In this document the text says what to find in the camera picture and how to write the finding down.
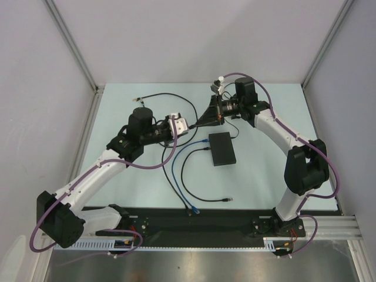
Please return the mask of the black network switch box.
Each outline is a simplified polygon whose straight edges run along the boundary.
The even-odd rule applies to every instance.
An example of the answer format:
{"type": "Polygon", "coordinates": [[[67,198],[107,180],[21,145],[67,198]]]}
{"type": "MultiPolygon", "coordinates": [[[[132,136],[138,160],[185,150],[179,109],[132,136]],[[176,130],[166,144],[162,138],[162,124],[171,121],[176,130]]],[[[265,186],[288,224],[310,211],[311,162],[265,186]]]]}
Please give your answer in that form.
{"type": "Polygon", "coordinates": [[[214,166],[236,164],[236,155],[229,132],[209,134],[209,144],[214,166]]]}

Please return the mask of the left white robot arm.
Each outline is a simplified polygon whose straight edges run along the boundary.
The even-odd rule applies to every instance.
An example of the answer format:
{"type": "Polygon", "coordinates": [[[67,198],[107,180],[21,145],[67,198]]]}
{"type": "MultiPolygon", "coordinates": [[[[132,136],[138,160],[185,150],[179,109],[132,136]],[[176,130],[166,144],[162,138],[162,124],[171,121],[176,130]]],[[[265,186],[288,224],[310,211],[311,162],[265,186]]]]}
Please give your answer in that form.
{"type": "Polygon", "coordinates": [[[167,115],[160,123],[153,121],[149,108],[136,108],[116,136],[90,168],[54,193],[42,192],[36,200],[36,226],[29,240],[29,248],[35,253],[47,251],[38,249],[34,240],[42,230],[54,245],[68,248],[83,235],[97,231],[113,231],[125,234],[129,229],[129,216],[121,207],[113,204],[99,210],[84,210],[86,203],[113,177],[130,167],[139,170],[155,170],[169,162],[165,159],[153,166],[136,164],[145,146],[163,142],[177,148],[180,136],[190,130],[186,119],[179,113],[167,115]]]}

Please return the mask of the aluminium frame rail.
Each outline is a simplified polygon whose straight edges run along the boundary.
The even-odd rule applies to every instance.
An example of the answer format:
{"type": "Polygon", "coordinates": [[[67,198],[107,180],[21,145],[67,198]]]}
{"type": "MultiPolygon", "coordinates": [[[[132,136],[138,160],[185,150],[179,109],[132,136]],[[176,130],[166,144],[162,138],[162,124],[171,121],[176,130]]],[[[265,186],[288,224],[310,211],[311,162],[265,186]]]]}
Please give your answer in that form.
{"type": "Polygon", "coordinates": [[[169,233],[186,234],[193,237],[198,234],[231,236],[242,234],[251,238],[313,238],[360,240],[362,235],[353,217],[320,217],[319,219],[304,214],[287,223],[279,223],[273,217],[142,217],[126,216],[115,229],[99,229],[94,231],[68,224],[67,227],[55,229],[43,228],[43,232],[67,248],[82,236],[131,236],[135,232],[142,237],[156,238],[167,236],[169,233]]]}

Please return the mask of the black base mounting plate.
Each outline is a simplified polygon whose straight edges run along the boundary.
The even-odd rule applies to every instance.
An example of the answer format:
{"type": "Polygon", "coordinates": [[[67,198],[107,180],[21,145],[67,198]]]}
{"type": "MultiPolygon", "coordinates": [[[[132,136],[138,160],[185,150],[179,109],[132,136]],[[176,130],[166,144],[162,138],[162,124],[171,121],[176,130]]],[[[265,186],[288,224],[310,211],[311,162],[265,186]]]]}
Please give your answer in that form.
{"type": "Polygon", "coordinates": [[[189,215],[184,209],[130,208],[114,232],[107,227],[97,236],[121,236],[135,230],[143,237],[143,247],[250,248],[260,247],[265,237],[284,241],[303,238],[307,225],[301,219],[282,223],[272,210],[203,209],[189,215]]]}

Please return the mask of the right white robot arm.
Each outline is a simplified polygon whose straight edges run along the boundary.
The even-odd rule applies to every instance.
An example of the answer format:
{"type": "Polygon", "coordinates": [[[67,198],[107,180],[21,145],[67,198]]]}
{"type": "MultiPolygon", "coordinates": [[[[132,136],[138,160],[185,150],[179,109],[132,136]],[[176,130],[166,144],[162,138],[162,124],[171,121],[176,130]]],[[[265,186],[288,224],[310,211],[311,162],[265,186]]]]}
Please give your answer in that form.
{"type": "Polygon", "coordinates": [[[255,81],[251,77],[234,81],[236,93],[223,100],[224,77],[211,85],[214,93],[208,108],[196,122],[197,127],[218,126],[228,116],[239,115],[252,127],[267,135],[286,155],[284,181],[287,188],[278,205],[273,209],[271,231],[277,236],[286,235],[292,228],[307,197],[321,187],[329,178],[325,143],[320,140],[305,140],[283,125],[274,113],[270,100],[258,99],[255,81]]]}

